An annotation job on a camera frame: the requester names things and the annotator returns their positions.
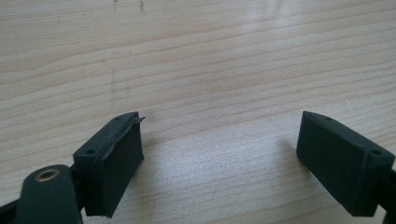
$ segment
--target wooden table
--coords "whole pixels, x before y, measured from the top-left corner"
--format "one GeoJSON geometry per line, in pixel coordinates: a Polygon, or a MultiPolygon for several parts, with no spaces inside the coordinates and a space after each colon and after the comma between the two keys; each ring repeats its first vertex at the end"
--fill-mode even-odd
{"type": "Polygon", "coordinates": [[[396,153],[396,1],[0,2],[0,204],[113,117],[145,160],[112,219],[381,223],[298,161],[304,110],[396,153]]]}

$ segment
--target screw hole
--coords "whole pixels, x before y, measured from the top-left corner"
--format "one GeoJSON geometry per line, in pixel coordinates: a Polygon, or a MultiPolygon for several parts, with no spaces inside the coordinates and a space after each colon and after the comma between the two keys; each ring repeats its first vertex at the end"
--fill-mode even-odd
{"type": "Polygon", "coordinates": [[[371,150],[370,152],[371,152],[373,155],[376,155],[376,156],[381,155],[381,152],[378,151],[378,150],[371,150]]]}
{"type": "Polygon", "coordinates": [[[92,154],[94,154],[96,151],[94,150],[94,149],[92,149],[92,148],[90,148],[90,149],[88,149],[86,152],[85,152],[85,154],[87,154],[87,155],[92,155],[92,154]]]}
{"type": "Polygon", "coordinates": [[[59,170],[51,169],[41,172],[40,174],[35,176],[35,181],[37,182],[44,182],[51,180],[53,177],[59,174],[59,170]]]}

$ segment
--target light wood tabletop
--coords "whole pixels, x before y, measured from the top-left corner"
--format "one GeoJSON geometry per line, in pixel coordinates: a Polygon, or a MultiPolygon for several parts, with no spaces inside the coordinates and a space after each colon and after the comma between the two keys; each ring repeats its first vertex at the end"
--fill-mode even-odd
{"type": "Polygon", "coordinates": [[[307,110],[396,153],[396,1],[3,0],[0,100],[0,204],[139,111],[146,158],[85,223],[382,223],[295,148],[307,110]]]}

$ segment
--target wood grain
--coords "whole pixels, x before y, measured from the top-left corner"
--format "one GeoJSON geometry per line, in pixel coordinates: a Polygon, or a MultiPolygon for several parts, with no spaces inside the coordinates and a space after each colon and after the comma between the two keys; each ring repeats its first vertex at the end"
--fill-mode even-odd
{"type": "Polygon", "coordinates": [[[299,163],[303,110],[396,153],[396,2],[0,1],[0,204],[138,110],[146,158],[112,219],[381,223],[299,163]]]}

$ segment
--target wooden surface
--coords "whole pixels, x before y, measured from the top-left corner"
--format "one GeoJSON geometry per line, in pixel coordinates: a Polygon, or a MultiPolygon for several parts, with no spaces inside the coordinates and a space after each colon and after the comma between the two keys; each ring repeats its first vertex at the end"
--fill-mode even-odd
{"type": "Polygon", "coordinates": [[[299,163],[303,110],[396,153],[396,1],[0,1],[0,204],[111,118],[146,159],[112,219],[381,223],[299,163]]]}

